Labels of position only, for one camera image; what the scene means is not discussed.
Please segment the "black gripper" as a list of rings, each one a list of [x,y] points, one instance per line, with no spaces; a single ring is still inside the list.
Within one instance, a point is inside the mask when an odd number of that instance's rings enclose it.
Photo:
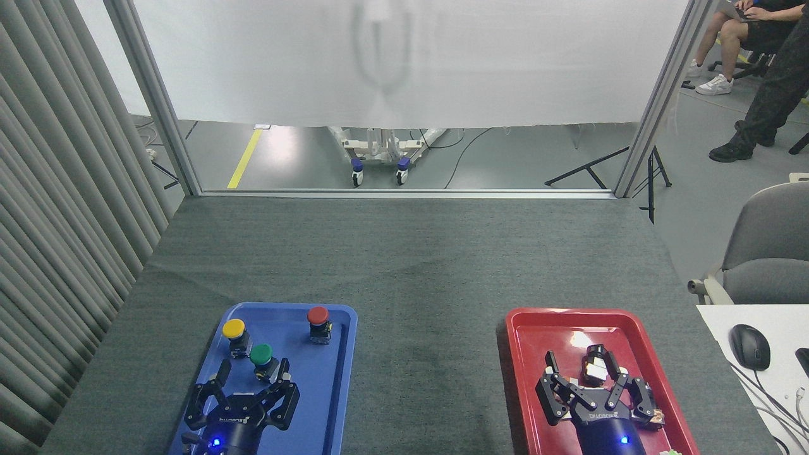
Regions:
[[[554,352],[544,357],[546,368],[535,386],[544,417],[556,426],[570,412],[581,453],[645,454],[635,422],[652,422],[658,412],[651,388],[619,366],[616,355],[603,344],[587,348],[587,387],[605,391],[585,406],[581,389],[560,374]]]
[[[259,394],[224,394],[231,371],[224,359],[211,379],[190,388],[184,421],[190,431],[191,454],[257,454],[266,426],[286,431],[291,426],[300,400],[300,389],[292,381],[287,358],[268,360],[255,366],[255,377],[268,386]],[[206,415],[206,403],[217,405]]]

